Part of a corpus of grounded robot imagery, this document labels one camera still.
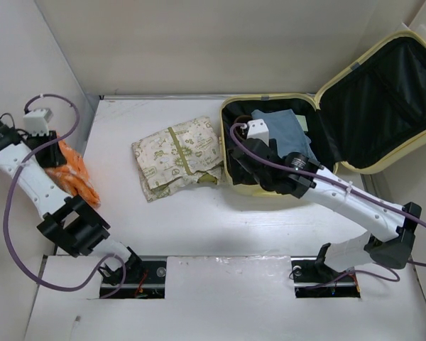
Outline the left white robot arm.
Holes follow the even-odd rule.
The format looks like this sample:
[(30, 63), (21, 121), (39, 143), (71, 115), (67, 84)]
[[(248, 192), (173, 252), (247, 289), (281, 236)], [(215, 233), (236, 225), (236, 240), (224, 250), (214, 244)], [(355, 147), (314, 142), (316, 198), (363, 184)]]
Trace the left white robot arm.
[(0, 126), (0, 169), (14, 176), (32, 200), (42, 222), (38, 231), (70, 256), (115, 254), (123, 261), (119, 273), (127, 282), (144, 274), (143, 261), (134, 251), (109, 237), (109, 224), (81, 196), (61, 190), (40, 167), (37, 160), (24, 157), (31, 152), (14, 128)]

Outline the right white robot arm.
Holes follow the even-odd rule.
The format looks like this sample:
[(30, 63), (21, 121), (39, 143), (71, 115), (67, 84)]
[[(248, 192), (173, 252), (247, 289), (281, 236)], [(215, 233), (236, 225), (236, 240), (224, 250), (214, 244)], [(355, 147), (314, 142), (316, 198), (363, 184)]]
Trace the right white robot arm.
[(314, 262), (318, 277), (329, 280), (357, 266), (377, 263), (403, 269), (415, 243), (421, 208), (379, 200), (346, 183), (313, 158), (292, 152), (280, 158), (274, 146), (247, 139), (230, 156), (267, 192), (291, 195), (326, 207), (366, 231), (345, 242), (324, 244)]

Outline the green cosmetic box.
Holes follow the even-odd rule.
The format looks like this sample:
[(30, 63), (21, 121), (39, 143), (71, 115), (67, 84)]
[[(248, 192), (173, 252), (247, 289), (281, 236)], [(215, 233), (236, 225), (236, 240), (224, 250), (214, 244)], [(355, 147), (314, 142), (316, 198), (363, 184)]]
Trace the green cosmetic box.
[(308, 131), (309, 131), (309, 128), (308, 128), (308, 125), (307, 125), (306, 117), (305, 117), (305, 116), (303, 116), (303, 115), (296, 115), (295, 117), (297, 118), (297, 120), (298, 120), (298, 122), (299, 122), (300, 126), (302, 127), (302, 130), (303, 130), (304, 132), (308, 132)]

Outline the orange patterned cloth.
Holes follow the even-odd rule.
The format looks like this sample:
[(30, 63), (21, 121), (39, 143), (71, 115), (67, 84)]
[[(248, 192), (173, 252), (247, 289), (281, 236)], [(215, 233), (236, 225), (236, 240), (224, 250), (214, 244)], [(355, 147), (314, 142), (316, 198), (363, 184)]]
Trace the orange patterned cloth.
[(82, 156), (64, 140), (58, 142), (66, 163), (61, 166), (46, 168), (45, 172), (55, 183), (71, 196), (80, 195), (90, 206), (98, 208), (100, 197), (91, 182)]

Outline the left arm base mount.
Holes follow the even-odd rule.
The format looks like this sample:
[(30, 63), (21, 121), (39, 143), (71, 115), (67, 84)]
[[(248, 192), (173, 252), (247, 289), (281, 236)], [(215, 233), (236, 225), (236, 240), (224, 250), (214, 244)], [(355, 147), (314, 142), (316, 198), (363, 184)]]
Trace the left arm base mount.
[(102, 284), (99, 296), (110, 299), (164, 299), (167, 274), (167, 257), (137, 256), (133, 251), (126, 262), (126, 278), (120, 286), (123, 269), (112, 270), (102, 265), (99, 273)]

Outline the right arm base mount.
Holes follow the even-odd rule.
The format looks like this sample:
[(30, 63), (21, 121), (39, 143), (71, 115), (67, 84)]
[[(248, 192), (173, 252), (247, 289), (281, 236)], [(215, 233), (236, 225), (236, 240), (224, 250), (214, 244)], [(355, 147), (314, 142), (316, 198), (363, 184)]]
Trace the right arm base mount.
[(324, 244), (317, 256), (293, 256), (289, 279), (296, 298), (360, 298), (355, 275), (343, 275), (324, 264), (330, 243)]

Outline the blue denim cloth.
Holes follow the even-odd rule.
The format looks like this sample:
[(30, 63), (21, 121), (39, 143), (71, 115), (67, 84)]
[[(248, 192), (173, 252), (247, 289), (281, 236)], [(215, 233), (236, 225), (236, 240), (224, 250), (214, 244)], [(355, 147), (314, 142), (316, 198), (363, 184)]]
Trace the blue denim cloth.
[(285, 158), (292, 152), (301, 153), (312, 159), (317, 159), (310, 144), (310, 138), (305, 134), (294, 111), (291, 109), (265, 113), (254, 110), (254, 119), (262, 119), (269, 130), (270, 139), (275, 139), (278, 156)]

